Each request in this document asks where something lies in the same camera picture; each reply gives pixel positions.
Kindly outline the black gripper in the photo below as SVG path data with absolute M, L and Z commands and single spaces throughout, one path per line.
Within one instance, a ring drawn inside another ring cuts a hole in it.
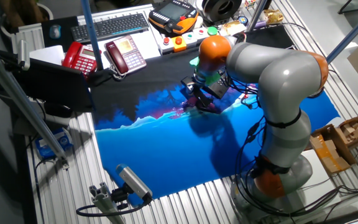
M 204 88 L 209 85 L 212 77 L 211 76 L 204 76 L 202 74 L 194 74 L 194 83 L 199 88 Z M 206 98 L 209 98 L 209 93 L 201 89 L 201 92 L 204 94 Z M 192 95 L 199 99 L 199 89 L 195 88 L 192 90 Z

